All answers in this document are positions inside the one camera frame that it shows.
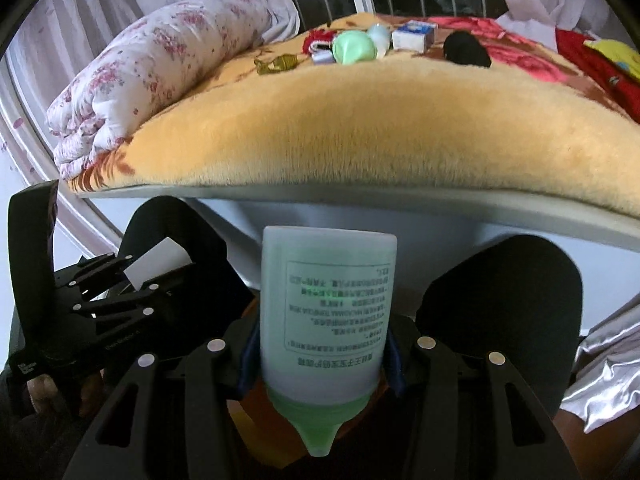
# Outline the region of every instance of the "floral quilt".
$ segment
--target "floral quilt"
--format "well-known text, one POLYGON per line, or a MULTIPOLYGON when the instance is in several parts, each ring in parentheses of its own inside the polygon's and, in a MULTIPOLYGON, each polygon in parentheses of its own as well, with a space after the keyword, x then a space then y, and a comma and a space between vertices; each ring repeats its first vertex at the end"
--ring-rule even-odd
POLYGON ((47 111, 62 178, 93 166, 210 70, 261 43, 270 25, 252 0, 186 0, 127 27, 47 111))

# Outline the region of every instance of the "metal rivet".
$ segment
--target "metal rivet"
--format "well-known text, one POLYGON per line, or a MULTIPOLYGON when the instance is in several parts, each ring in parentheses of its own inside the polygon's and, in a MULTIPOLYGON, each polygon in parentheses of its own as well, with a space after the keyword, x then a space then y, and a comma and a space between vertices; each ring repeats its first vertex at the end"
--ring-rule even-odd
POLYGON ((500 352, 491 352, 489 354, 489 361, 491 361, 494 365, 502 366, 503 364, 505 364, 505 362, 507 362, 507 359, 505 359, 504 355, 502 355, 500 352))
POLYGON ((212 339, 207 343, 207 350, 210 352, 222 352, 225 346, 226 343, 223 339, 212 339))
POLYGON ((142 368, 151 366, 154 362, 156 362, 156 358, 153 356, 153 354, 142 354, 138 358, 138 366, 142 368))
POLYGON ((436 340, 433 337, 423 335, 418 338, 418 346, 425 350, 433 350, 436 348, 436 340))

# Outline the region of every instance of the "white box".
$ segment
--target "white box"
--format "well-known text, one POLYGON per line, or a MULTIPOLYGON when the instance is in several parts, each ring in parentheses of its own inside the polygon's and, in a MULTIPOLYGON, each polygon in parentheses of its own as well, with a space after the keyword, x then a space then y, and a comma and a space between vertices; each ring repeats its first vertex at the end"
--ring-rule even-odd
POLYGON ((435 23, 411 20, 391 33, 394 50, 413 50, 424 54, 435 41, 435 23))

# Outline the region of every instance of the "silver fabric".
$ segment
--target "silver fabric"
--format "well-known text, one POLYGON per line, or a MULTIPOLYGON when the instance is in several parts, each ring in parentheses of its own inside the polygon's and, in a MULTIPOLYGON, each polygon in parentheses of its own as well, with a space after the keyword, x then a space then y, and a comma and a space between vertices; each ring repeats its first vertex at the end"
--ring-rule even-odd
POLYGON ((585 433, 640 405, 640 295, 582 341, 574 372, 560 408, 579 416, 585 433))

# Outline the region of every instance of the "bed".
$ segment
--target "bed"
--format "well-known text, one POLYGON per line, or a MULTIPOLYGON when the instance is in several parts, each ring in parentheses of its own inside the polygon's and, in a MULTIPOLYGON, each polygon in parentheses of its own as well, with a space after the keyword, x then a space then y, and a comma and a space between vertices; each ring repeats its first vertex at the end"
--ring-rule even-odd
MULTIPOLYGON (((331 28, 408 19, 361 13, 331 28)), ((290 73, 257 74, 255 59, 299 53, 305 33, 236 56, 69 185, 85 197, 458 214, 640 248, 640 127, 576 66, 494 20, 433 21, 437 38, 423 56, 318 67, 299 55, 290 73), (460 28, 487 47, 488 71, 443 60, 443 42, 460 28)))
MULTIPOLYGON (((1 30, 3 48, 7 46, 11 34, 35 0, 15 1, 14 6, 7 7, 4 11, 1 30)), ((607 1, 636 43, 639 43, 639 27, 631 10, 632 6, 625 0, 607 1)), ((251 56, 252 54, 249 54, 245 59, 249 65, 252 63, 251 56)), ((575 69, 567 66, 564 68, 569 71, 575 69)), ((305 66, 300 67, 300 73, 303 70, 306 70, 305 66)), ((619 110, 608 111, 620 115, 619 110)), ((17 111, 5 110, 4 114, 10 116, 17 114, 17 111)), ((135 143, 132 142, 128 148, 132 149, 134 146, 135 143)), ((617 155, 612 152, 610 156, 615 158, 617 155)), ((539 179, 530 179, 528 183, 513 182, 508 179, 489 179, 478 182, 473 178, 457 180, 457 177, 443 178, 442 175, 431 175, 423 182, 415 180, 409 182, 409 179, 402 178, 392 182, 374 182, 371 178, 351 177, 343 180, 339 178, 314 180, 300 178, 300 176, 290 182, 273 178, 263 179, 263 181, 244 179, 241 182, 233 182, 232 179, 225 181, 224 178, 218 178, 215 182, 199 182, 197 179, 190 182, 188 180, 168 182, 157 178, 142 178, 136 181, 132 175, 126 174, 126 170, 114 171, 114 179, 110 185, 96 185, 96 182, 92 182, 92 176, 87 174, 84 176, 86 186, 72 182, 71 187, 81 197, 87 198, 174 194, 195 198, 333 203, 396 210, 446 212, 638 250, 640 249, 640 222, 638 221, 640 208, 634 203, 636 200, 634 191, 620 192, 622 186, 626 185, 625 182, 635 181, 633 164, 632 162, 626 165, 616 164, 620 166, 621 171, 613 180, 609 179, 609 183, 617 182, 614 186, 615 190, 609 189, 605 192, 602 192, 602 189, 591 189, 585 192, 583 189, 576 189, 576 186, 573 186, 573 189, 568 189, 572 186, 541 186, 539 179)))

